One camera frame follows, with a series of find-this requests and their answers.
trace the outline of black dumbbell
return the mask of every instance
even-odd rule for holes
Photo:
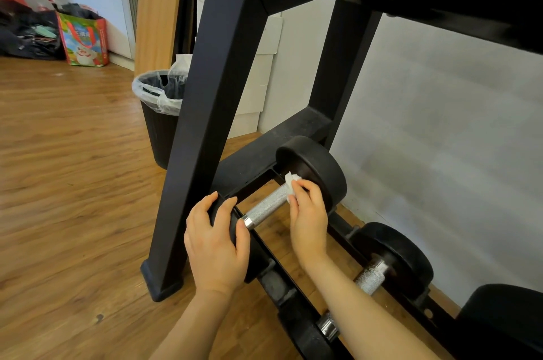
[[[423,294],[434,277],[430,261],[424,253],[399,231],[382,223],[368,223],[350,238],[353,246],[370,263],[356,276],[355,283],[372,295],[390,279],[410,299]],[[333,340],[339,334],[327,310],[317,322],[322,334]]]
[[[288,172],[317,184],[322,192],[326,211],[330,212],[347,194],[347,182],[341,167],[322,145],[309,137],[295,136],[279,147],[275,153],[276,171],[285,176]],[[241,218],[249,230],[254,229],[275,210],[281,207],[290,191],[287,183],[281,185],[246,214],[234,207],[230,219],[230,238],[236,243],[236,223]],[[219,206],[225,201],[219,197],[210,207],[211,224],[214,223]],[[257,257],[259,246],[251,240],[251,257],[245,281],[253,280],[267,267],[267,258]]]

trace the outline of wooden panel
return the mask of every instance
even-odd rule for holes
[[[153,160],[132,72],[7,58],[0,72],[0,358],[148,358],[195,289],[187,266],[183,288],[155,303],[139,272],[165,171]],[[228,140],[224,155],[258,136]],[[344,207],[338,212],[362,224]],[[258,233],[324,310],[294,255],[288,221],[283,206]],[[329,254],[350,277],[361,269],[331,238]],[[385,291],[375,299],[450,358]],[[442,294],[436,300],[458,309]],[[300,358],[258,282],[235,295],[211,358]]]
[[[170,68],[179,0],[138,0],[135,75]]]

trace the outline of black metal frame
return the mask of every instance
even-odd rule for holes
[[[309,105],[219,162],[267,17],[309,1],[205,0],[149,258],[141,267],[154,301],[182,287],[181,272],[187,259],[182,241],[185,219],[199,199],[217,190],[223,197],[236,195],[241,201],[269,180],[281,182],[274,170],[275,150],[293,136],[304,135],[330,148],[381,12],[541,52],[515,38],[507,19],[490,20],[454,7],[439,8],[439,4],[448,4],[443,0],[436,7],[432,0],[425,0],[425,7],[422,0],[416,0],[414,7],[405,0],[396,4],[377,1],[371,5],[373,10],[360,0],[336,0]],[[357,235],[356,227],[332,213],[329,233],[356,261],[367,263],[350,241]],[[253,231],[251,235],[270,262],[259,281],[277,306],[289,335],[303,334],[319,313],[258,234]],[[412,301],[392,283],[385,282],[384,287],[445,349],[455,357],[462,356],[454,319],[427,293]],[[425,309],[431,310],[431,319]],[[330,347],[336,356],[349,358],[339,339]]]

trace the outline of baseboard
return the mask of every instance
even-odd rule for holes
[[[134,61],[124,55],[109,52],[109,62],[134,71]]]

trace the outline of left hand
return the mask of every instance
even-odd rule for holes
[[[211,290],[230,298],[247,273],[251,237],[240,219],[236,225],[236,245],[230,240],[230,213],[237,197],[221,204],[211,226],[207,210],[217,197],[215,191],[192,208],[187,217],[185,247],[197,293]]]

